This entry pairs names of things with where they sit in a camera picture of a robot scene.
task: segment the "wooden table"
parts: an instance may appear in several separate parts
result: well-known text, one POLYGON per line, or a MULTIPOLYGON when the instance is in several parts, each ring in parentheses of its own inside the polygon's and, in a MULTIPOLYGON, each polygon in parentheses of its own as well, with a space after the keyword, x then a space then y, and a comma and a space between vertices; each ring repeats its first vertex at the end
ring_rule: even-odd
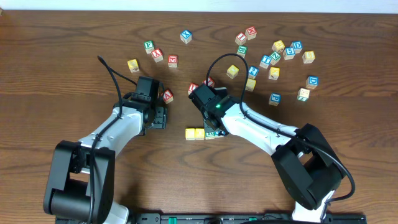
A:
MULTIPOLYGON (((357 190, 332 212, 364 213, 369 223, 398 219, 398 16, 370 14, 4 11, 0 17, 0 222, 53 223, 42 201, 55 146, 77 141, 111 113, 116 90, 102 55, 115 70, 164 82, 174 93, 166 130, 134 138, 116 159, 115 201, 165 213, 255 213, 293 210, 271 157, 236 136, 186 141, 202 127, 187 88, 205 79, 220 55, 235 53, 234 37, 255 26, 246 60, 258 66, 274 41, 301 40, 317 59, 281 60, 277 82, 260 68, 245 102, 284 124, 317 126, 353 174, 357 190), (189 29, 185 45, 180 33, 189 29), (155 63, 144 50, 153 40, 178 68, 155 63), (136 58, 140 72, 130 73, 136 58), (320 85, 307 102, 297 91, 309 75, 320 85), (269 106, 272 92, 282 95, 269 106)), ((243 63, 220 61, 211 76, 239 96, 243 63), (226 70, 241 69, 231 80, 226 70)), ((120 79, 122 92, 134 86, 120 79)), ((335 196, 349 191, 347 178, 335 196)))

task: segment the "white wall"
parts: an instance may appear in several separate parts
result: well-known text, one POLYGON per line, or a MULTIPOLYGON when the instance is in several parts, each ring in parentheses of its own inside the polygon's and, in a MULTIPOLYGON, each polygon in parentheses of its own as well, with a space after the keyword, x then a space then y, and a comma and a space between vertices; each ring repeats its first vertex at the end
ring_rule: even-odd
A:
POLYGON ((0 0, 32 10, 398 13, 398 0, 0 0))

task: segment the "alphabet block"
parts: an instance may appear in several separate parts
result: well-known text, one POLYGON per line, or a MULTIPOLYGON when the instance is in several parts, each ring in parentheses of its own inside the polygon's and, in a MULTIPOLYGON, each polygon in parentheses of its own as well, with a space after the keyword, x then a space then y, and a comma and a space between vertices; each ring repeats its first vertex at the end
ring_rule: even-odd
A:
POLYGON ((151 52, 151 54, 152 54, 152 57, 154 58, 156 63, 161 61, 161 60, 163 60, 163 54, 160 51, 160 49, 154 50, 153 52, 151 52))
POLYGON ((303 54, 303 62, 304 63, 312 63, 315 60, 315 54, 313 51, 304 52, 303 54))
POLYGON ((191 85, 189 85, 189 88, 188 88, 188 95, 191 94, 191 92, 192 92, 193 90, 195 90, 196 88, 198 88, 198 86, 199 86, 199 85, 196 85, 196 84, 194 84, 194 83, 191 83, 191 85))
POLYGON ((132 59, 132 60, 128 61, 127 65, 129 66, 131 73, 139 71, 137 59, 132 59))
POLYGON ((235 43, 237 43, 238 45, 244 45, 244 43, 246 43, 246 41, 248 40, 248 37, 246 37, 246 35, 244 35, 242 32, 239 33, 236 38, 235 38, 235 43))
POLYGON ((180 34, 180 38, 181 38, 182 42, 187 44, 187 43, 189 43, 192 40, 192 33, 189 32, 189 30, 184 30, 180 34))
POLYGON ((270 55, 270 58, 271 58, 271 65, 275 65, 280 60, 280 54, 274 52, 270 55))
POLYGON ((195 140, 195 128, 185 128, 185 139, 195 140))
POLYGON ((282 53, 285 49, 285 45, 281 40, 278 40, 277 42, 274 42, 272 45, 272 50, 278 53, 282 53))
POLYGON ((307 81, 306 81, 305 87, 313 90, 313 89, 315 89, 318 86, 318 84, 319 84, 318 77, 309 76, 307 81))
POLYGON ((249 27, 246 29, 246 32, 244 33, 246 37, 248 37, 248 40, 256 38, 257 35, 257 30, 254 27, 249 27))
POLYGON ((310 97, 310 90, 306 90, 304 88, 301 88, 298 91, 298 94, 297 94, 297 99, 298 100, 306 101, 309 97, 310 97))
POLYGON ((280 99, 282 98, 282 96, 278 93, 271 93, 271 96, 269 97, 269 101, 268 104, 272 105, 272 106, 278 106, 278 104, 280 103, 280 99))
POLYGON ((211 86, 214 88, 215 82, 211 77, 209 77, 207 84, 208 84, 208 86, 211 86))
POLYGON ((271 58, 268 55, 262 56, 260 67, 268 68, 269 64, 271 63, 271 58))
POLYGON ((248 82, 246 83, 246 88, 245 90, 247 91, 253 91, 254 87, 256 87, 256 82, 255 80, 248 78, 248 82))
POLYGON ((248 51, 248 47, 239 46, 238 47, 238 51, 236 53, 244 58, 244 56, 246 55, 247 51, 248 51))
POLYGON ((163 94, 163 100, 166 104, 169 104, 171 101, 173 101, 173 94, 170 92, 170 90, 166 90, 163 94))
POLYGON ((294 58, 294 49, 293 47, 286 47, 284 50, 284 59, 285 60, 290 60, 294 58))
POLYGON ((144 47, 145 47, 145 51, 147 52, 147 54, 150 54, 151 52, 153 52, 155 50, 154 42, 151 40, 145 41, 144 47))
POLYGON ((226 75, 230 78, 235 78, 238 75, 239 69, 235 65, 231 65, 230 68, 226 71, 226 75))
POLYGON ((290 47, 293 47, 294 53, 298 54, 303 49, 303 44, 301 43, 301 41, 295 41, 290 47))
POLYGON ((176 55, 169 55, 169 67, 177 68, 178 57, 176 55))
POLYGON ((268 79, 277 80, 279 78, 279 68, 271 67, 268 74, 268 79))
POLYGON ((258 73, 259 73, 259 69, 258 68, 254 67, 254 66, 250 66, 249 78, 256 79, 258 73))

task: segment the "wooden toy block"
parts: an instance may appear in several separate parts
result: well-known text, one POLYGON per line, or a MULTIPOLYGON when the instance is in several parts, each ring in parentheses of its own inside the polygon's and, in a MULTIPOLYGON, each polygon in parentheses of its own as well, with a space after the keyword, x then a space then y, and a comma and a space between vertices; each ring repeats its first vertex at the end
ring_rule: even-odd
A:
POLYGON ((248 47, 246 47, 246 46, 239 46, 239 47, 238 47, 238 51, 237 51, 236 53, 244 58, 244 56, 246 55, 246 52, 247 52, 247 51, 248 51, 248 47))
POLYGON ((231 65, 230 68, 226 71, 226 75, 230 78, 235 78, 238 75, 239 69, 235 65, 231 65))
POLYGON ((303 49, 303 44, 301 43, 301 41, 295 41, 290 47, 293 47, 294 53, 298 54, 303 49))
POLYGON ((181 38, 182 42, 187 44, 187 43, 189 43, 192 40, 192 33, 189 32, 189 30, 184 30, 180 34, 180 38, 181 38))
POLYGON ((270 58, 271 58, 271 65, 275 65, 280 60, 280 54, 274 52, 270 55, 270 58))
POLYGON ((279 68, 271 67, 268 74, 268 79, 277 80, 279 78, 279 68))
POLYGON ((277 42, 274 42, 272 45, 272 50, 278 53, 283 52, 285 49, 285 45, 281 40, 278 40, 277 42))
POLYGON ((195 140, 195 128, 185 128, 185 139, 195 140))
POLYGON ((284 50, 284 59, 285 60, 290 60, 294 58, 294 49, 293 47, 286 47, 284 50))
POLYGON ((163 60, 163 54, 160 51, 160 49, 156 49, 156 50, 152 51, 151 54, 156 63, 163 60))
POLYGON ((246 83, 246 88, 245 90, 247 91, 253 91, 254 87, 256 86, 256 82, 255 80, 248 78, 248 82, 246 83))
POLYGON ((199 85, 196 85, 194 83, 191 83, 191 85, 189 85, 189 89, 188 89, 188 95, 191 94, 191 92, 193 90, 195 90, 196 88, 198 88, 199 85))
POLYGON ((132 60, 128 61, 127 64, 129 65, 129 69, 130 69, 131 73, 139 71, 137 59, 132 59, 132 60))
POLYGON ((272 105, 272 106, 278 106, 278 104, 280 103, 280 99, 282 98, 282 96, 278 93, 271 93, 271 96, 269 97, 269 101, 268 104, 272 105))
POLYGON ((301 88, 298 91, 298 94, 297 94, 297 99, 298 100, 306 101, 309 97, 310 97, 310 90, 306 90, 304 88, 301 88))
POLYGON ((305 83, 305 87, 313 90, 318 86, 318 84, 319 84, 319 78, 310 75, 305 83))
POLYGON ((195 140, 205 140, 205 129, 196 128, 195 129, 195 140))
POLYGON ((254 67, 254 66, 250 66, 249 78, 256 79, 258 73, 259 73, 259 69, 258 68, 254 67))
POLYGON ((271 63, 271 58, 268 55, 262 56, 260 67, 268 68, 269 64, 271 63))
POLYGON ((246 37, 248 37, 248 40, 256 38, 257 35, 257 30, 254 27, 249 27, 246 29, 246 32, 244 33, 246 37))
POLYGON ((177 68, 178 57, 176 55, 169 55, 169 67, 177 68))
POLYGON ((214 139, 216 138, 216 133, 214 131, 210 131, 210 132, 206 132, 205 133, 205 139, 209 140, 209 139, 214 139))
POLYGON ((215 82, 211 77, 209 77, 209 79, 207 80, 207 85, 214 88, 215 82))
POLYGON ((244 43, 246 43, 246 41, 248 40, 248 37, 246 37, 246 35, 244 35, 242 32, 239 33, 236 38, 235 38, 235 43, 237 43, 238 45, 244 45, 244 43))
POLYGON ((170 92, 170 90, 166 90, 163 94, 163 100, 166 104, 169 104, 171 101, 173 101, 173 94, 170 92))
POLYGON ((147 52, 147 54, 150 54, 151 52, 153 52, 155 50, 154 42, 151 40, 145 41, 144 47, 145 47, 145 51, 147 52))
POLYGON ((312 63, 315 60, 315 54, 313 51, 304 52, 303 54, 303 62, 304 63, 312 63))

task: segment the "wire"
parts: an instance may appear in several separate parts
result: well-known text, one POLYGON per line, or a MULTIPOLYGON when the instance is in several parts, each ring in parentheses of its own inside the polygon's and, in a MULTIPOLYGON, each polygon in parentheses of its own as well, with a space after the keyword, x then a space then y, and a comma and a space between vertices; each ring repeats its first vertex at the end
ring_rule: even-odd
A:
POLYGON ((310 143, 310 142, 308 142, 308 141, 305 141, 305 140, 303 140, 303 139, 300 139, 300 138, 298 138, 297 136, 293 136, 293 135, 291 135, 291 134, 284 133, 284 132, 280 131, 280 129, 275 129, 275 128, 273 128, 273 127, 270 127, 270 126, 267 126, 267 125, 265 125, 265 124, 262 124, 262 123, 258 122, 257 120, 251 118, 250 115, 248 114, 248 111, 244 111, 244 110, 243 110, 243 97, 244 97, 244 92, 245 92, 245 89, 246 89, 246 84, 248 83, 249 68, 248 68, 248 63, 246 62, 246 60, 245 60, 242 56, 240 56, 240 55, 238 55, 238 54, 230 53, 230 54, 224 54, 224 55, 218 57, 218 59, 216 59, 216 60, 210 65, 210 68, 209 68, 209 70, 207 71, 207 74, 206 74, 206 85, 208 85, 208 78, 209 78, 210 71, 211 71, 211 69, 213 68, 213 66, 214 66, 220 59, 222 59, 223 57, 227 57, 227 56, 237 56, 237 57, 239 57, 239 58, 243 61, 244 65, 245 65, 245 67, 246 67, 246 78, 245 78, 245 80, 244 80, 244 86, 243 86, 243 90, 242 90, 242 95, 241 95, 241 99, 240 99, 240 101, 239 101, 239 108, 241 109, 241 112, 242 112, 243 116, 247 117, 249 120, 251 120, 252 122, 254 122, 254 123, 256 123, 256 124, 258 124, 258 125, 260 125, 260 126, 262 126, 263 128, 267 128, 267 129, 269 129, 269 130, 271 130, 271 131, 273 131, 273 132, 275 132, 275 133, 277 133, 277 134, 280 134, 280 135, 282 135, 282 136, 291 138, 292 140, 297 141, 297 142, 299 142, 299 143, 301 143, 301 144, 304 144, 304 145, 306 145, 306 146, 308 146, 308 147, 314 149, 314 150, 317 151, 318 153, 320 152, 320 153, 322 153, 323 155, 326 155, 327 157, 329 157, 329 158, 333 161, 333 163, 334 163, 340 170, 342 170, 342 171, 347 175, 347 178, 349 179, 349 182, 351 183, 351 190, 350 190, 350 192, 349 192, 347 195, 344 195, 344 196, 341 196, 341 197, 337 197, 337 198, 330 198, 330 199, 326 200, 325 203, 328 204, 328 203, 330 203, 330 202, 337 202, 337 201, 339 201, 339 200, 344 200, 344 199, 350 198, 350 197, 354 194, 354 192, 355 192, 355 181, 354 181, 354 178, 353 178, 353 176, 351 175, 351 173, 348 171, 348 169, 347 169, 340 161, 338 161, 338 160, 335 159, 332 155, 330 155, 329 153, 327 153, 327 149, 325 149, 323 146, 317 146, 317 145, 314 144, 314 143, 310 143))
POLYGON ((106 64, 105 60, 99 55, 97 56, 98 60, 106 67, 108 70, 109 74, 111 74, 112 80, 114 82, 114 85, 116 87, 116 91, 118 92, 118 98, 119 98, 119 113, 116 115, 116 117, 108 124, 106 125, 98 134, 96 134, 95 139, 93 141, 93 145, 91 146, 90 150, 90 210, 89 210, 89 215, 87 219, 87 224, 91 224, 93 221, 93 213, 94 213, 94 203, 95 203, 95 185, 94 185, 94 163, 95 163, 95 147, 97 143, 101 140, 102 135, 122 116, 123 113, 123 101, 122 101, 122 95, 120 92, 120 88, 118 85, 118 81, 116 80, 115 76, 113 75, 112 72, 115 74, 119 75, 120 77, 129 80, 133 84, 137 85, 134 81, 124 77, 123 75, 120 75, 119 73, 115 72, 112 68, 106 64))

